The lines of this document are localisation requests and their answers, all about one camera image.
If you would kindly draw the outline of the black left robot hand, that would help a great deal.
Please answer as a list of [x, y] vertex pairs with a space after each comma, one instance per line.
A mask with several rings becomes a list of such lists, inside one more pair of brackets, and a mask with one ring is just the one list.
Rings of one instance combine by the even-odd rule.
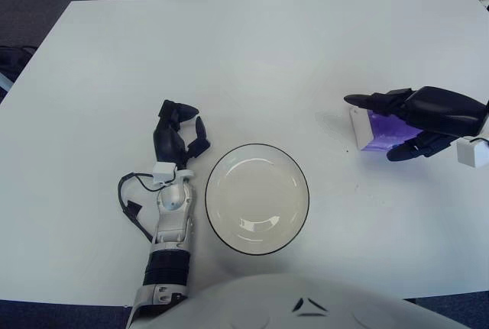
[[[187, 162], [197, 158], [211, 146], [199, 110], [190, 105], [165, 100], [158, 114], [159, 121], [153, 133], [154, 149], [158, 162], [175, 163], [185, 169]], [[179, 135], [180, 125], [196, 119], [196, 139], [186, 146]]]

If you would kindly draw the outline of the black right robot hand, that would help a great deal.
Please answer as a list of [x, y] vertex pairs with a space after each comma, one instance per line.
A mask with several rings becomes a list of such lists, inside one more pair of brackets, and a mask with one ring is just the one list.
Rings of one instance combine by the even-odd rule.
[[378, 115], [394, 115], [405, 124], [420, 129], [414, 138], [387, 152], [391, 162], [419, 156], [433, 156], [466, 136], [477, 136], [488, 118], [488, 105], [466, 95], [432, 86], [416, 91], [398, 89], [371, 95], [346, 95], [350, 105]]

